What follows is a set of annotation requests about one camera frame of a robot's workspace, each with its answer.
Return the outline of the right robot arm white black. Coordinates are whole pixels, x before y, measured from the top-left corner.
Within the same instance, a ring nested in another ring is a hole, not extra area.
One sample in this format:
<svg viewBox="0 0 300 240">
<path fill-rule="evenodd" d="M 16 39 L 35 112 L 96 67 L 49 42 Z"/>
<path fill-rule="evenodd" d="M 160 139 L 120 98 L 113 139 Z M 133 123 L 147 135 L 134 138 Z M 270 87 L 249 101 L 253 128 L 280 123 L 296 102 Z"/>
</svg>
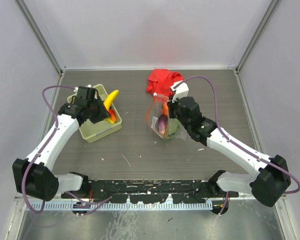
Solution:
<svg viewBox="0 0 300 240">
<path fill-rule="evenodd" d="M 169 116 L 177 119 L 194 141 L 222 153 L 246 170 L 245 174 L 219 170 L 209 180 L 213 196 L 221 197 L 225 192 L 251 194 L 261 204 L 273 207 L 291 185 L 282 156 L 270 157 L 256 151 L 218 128 L 215 121 L 202 115 L 193 97 L 170 96 L 167 106 Z"/>
</svg>

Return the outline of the clear zip top bag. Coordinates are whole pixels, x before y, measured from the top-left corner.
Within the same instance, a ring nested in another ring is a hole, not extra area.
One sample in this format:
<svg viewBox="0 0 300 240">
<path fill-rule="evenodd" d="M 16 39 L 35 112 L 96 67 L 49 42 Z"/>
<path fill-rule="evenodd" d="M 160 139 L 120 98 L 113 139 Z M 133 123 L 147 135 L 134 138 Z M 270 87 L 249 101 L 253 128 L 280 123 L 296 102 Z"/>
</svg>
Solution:
<svg viewBox="0 0 300 240">
<path fill-rule="evenodd" d="M 146 123 L 163 140 L 185 140 L 186 130 L 176 118 L 169 115 L 168 100 L 165 95 L 153 94 L 153 102 L 146 113 Z"/>
</svg>

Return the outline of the purple eggplant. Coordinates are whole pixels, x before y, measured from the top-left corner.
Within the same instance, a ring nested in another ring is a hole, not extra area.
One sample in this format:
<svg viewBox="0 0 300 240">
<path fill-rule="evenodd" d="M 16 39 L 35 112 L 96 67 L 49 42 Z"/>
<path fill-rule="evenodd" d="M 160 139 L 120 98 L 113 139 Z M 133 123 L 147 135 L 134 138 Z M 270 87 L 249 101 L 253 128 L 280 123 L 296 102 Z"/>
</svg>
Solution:
<svg viewBox="0 0 300 240">
<path fill-rule="evenodd" d="M 157 128 L 160 134 L 164 135 L 166 131 L 168 117 L 164 114 L 161 114 L 157 120 Z"/>
</svg>

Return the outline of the red strawberry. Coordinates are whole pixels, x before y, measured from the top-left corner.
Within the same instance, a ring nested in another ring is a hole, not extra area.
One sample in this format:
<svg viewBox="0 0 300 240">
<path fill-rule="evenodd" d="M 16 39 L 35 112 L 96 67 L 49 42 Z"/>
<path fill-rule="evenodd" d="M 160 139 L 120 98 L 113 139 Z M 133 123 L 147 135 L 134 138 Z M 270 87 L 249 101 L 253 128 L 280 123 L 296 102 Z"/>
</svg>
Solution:
<svg viewBox="0 0 300 240">
<path fill-rule="evenodd" d="M 111 119 L 113 122 L 116 122 L 116 121 L 117 121 L 117 117 L 116 117 L 115 111 L 114 111 L 112 108 L 110 108 L 110 109 L 109 109 L 109 113 L 110 113 L 110 119 Z"/>
</svg>

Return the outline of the orange peach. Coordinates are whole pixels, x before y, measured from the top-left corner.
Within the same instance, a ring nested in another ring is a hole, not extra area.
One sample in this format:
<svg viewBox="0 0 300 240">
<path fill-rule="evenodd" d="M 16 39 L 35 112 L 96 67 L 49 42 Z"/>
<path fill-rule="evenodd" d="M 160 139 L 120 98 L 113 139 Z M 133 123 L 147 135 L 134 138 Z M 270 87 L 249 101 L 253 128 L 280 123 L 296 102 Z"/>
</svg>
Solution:
<svg viewBox="0 0 300 240">
<path fill-rule="evenodd" d="M 164 103 L 162 104 L 161 112 L 162 112 L 162 114 L 165 115 L 165 116 L 168 116 L 168 115 L 169 115 L 169 108 L 168 108 L 167 102 L 164 102 Z"/>
</svg>

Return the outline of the green plastic basket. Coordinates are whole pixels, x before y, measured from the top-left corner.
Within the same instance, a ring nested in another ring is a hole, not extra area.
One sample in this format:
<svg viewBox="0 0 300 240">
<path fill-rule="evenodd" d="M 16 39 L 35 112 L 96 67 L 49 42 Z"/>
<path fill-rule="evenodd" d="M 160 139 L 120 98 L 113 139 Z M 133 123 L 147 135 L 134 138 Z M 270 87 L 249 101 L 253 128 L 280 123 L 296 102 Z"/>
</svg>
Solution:
<svg viewBox="0 0 300 240">
<path fill-rule="evenodd" d="M 105 101 L 106 97 L 110 94 L 108 94 L 102 84 L 94 85 L 93 88 L 97 89 L 102 101 Z M 75 98 L 74 96 L 76 96 L 75 93 L 68 96 L 67 102 L 72 103 Z M 92 123 L 90 120 L 87 120 L 79 127 L 79 132 L 86 142 L 88 142 L 89 144 L 93 143 L 122 129 L 122 118 L 120 117 L 114 103 L 112 103 L 111 108 L 115 111 L 116 123 L 111 124 L 104 120 L 98 123 Z"/>
</svg>

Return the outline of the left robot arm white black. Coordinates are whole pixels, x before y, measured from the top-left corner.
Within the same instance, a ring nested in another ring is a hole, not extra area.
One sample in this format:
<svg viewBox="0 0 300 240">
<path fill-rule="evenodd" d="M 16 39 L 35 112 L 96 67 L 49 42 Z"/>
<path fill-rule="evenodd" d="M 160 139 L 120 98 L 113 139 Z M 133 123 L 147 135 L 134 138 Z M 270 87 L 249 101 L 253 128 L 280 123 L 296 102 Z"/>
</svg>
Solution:
<svg viewBox="0 0 300 240">
<path fill-rule="evenodd" d="M 86 121 L 97 124 L 110 116 L 97 89 L 79 86 L 75 93 L 54 114 L 55 122 L 39 145 L 26 158 L 18 158 L 12 164 L 16 190 L 23 197 L 48 202 L 59 193 L 72 192 L 78 198 L 89 195 L 91 186 L 87 175 L 52 172 L 61 150 L 82 124 Z"/>
</svg>

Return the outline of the green leafy vegetable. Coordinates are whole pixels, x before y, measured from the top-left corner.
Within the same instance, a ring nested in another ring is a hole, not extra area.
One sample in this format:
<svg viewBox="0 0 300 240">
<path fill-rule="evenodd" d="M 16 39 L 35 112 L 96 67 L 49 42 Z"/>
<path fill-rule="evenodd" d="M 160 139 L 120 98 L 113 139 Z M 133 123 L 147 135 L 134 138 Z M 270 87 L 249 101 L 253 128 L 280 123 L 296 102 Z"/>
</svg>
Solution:
<svg viewBox="0 0 300 240">
<path fill-rule="evenodd" d="M 175 139 L 180 133 L 180 122 L 176 118 L 169 118 L 166 123 L 163 138 L 165 140 Z"/>
</svg>

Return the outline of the yellow banana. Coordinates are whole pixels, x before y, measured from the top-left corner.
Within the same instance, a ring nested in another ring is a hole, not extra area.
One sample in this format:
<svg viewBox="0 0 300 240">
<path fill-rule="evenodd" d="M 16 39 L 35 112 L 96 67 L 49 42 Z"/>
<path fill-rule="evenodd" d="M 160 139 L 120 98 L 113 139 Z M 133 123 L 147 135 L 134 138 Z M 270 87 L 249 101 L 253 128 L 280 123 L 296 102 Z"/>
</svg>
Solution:
<svg viewBox="0 0 300 240">
<path fill-rule="evenodd" d="M 111 93 L 106 97 L 106 99 L 104 100 L 103 103 L 104 103 L 105 108 L 108 110 L 108 112 L 109 112 L 109 109 L 112 108 L 112 104 L 113 104 L 114 100 L 117 98 L 118 94 L 119 94 L 119 90 L 116 89 L 116 90 L 114 90 L 113 92 L 111 92 Z M 113 122 L 113 121 L 110 119 L 110 117 L 104 119 L 104 121 L 106 121 L 106 122 L 108 122 L 108 123 L 110 123 L 110 124 L 116 123 L 116 122 Z"/>
</svg>

